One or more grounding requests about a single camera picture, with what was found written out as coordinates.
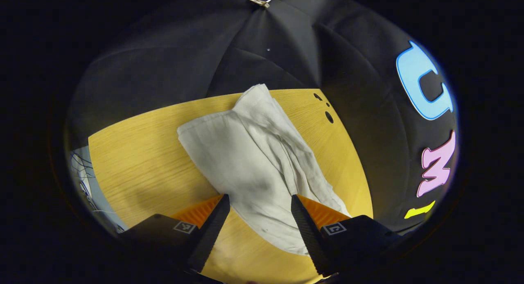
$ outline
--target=pink letter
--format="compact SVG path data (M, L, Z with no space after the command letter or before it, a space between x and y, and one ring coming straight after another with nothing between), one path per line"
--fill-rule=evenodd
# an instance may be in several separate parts
M419 191L417 192L417 197L421 197L425 193L435 189L440 185L444 185L449 178L449 168L444 168L446 163L451 158L455 152L455 131L451 131L451 138L444 145L436 148L435 150L430 150L425 148L422 152L422 167L428 168L429 165L436 161L432 167L430 167L424 174L423 178L433 178L432 180L423 180L419 185Z

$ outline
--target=wooden table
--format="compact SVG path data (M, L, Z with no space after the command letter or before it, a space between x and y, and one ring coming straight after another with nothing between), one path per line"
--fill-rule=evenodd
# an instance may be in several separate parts
M301 133L333 190L352 216L373 217L371 197L350 137L318 89L271 90ZM178 126L233 108L241 94L199 99L140 114L89 138L99 185L129 227L155 213L172 215L217 195L178 141ZM333 118L329 122L326 113ZM231 209L202 274L229 284L313 283L311 258L283 252L258 236Z

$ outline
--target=white cloth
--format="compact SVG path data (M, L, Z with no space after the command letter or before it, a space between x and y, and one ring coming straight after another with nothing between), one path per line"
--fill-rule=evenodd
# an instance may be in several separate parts
M349 215L264 84L244 92L232 110L196 118L177 133L211 185L229 194L236 213L277 248L308 254L291 213L293 194Z

